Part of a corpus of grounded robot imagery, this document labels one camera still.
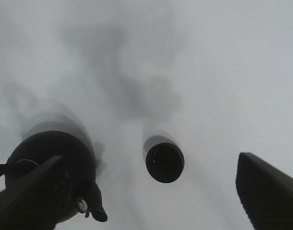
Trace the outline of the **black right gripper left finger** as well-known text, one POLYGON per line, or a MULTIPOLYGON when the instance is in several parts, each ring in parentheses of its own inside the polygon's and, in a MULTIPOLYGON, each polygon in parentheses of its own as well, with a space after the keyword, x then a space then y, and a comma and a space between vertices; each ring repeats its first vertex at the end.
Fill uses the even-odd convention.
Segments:
POLYGON ((53 230, 63 209, 63 158, 55 156, 0 192, 0 230, 53 230))

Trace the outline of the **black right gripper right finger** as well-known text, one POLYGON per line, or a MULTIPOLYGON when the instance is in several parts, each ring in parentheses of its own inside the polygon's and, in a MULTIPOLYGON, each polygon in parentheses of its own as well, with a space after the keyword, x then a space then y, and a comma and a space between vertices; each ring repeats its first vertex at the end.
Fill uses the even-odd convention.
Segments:
POLYGON ((293 178, 252 153, 240 153, 236 190, 256 230, 293 230, 293 178))

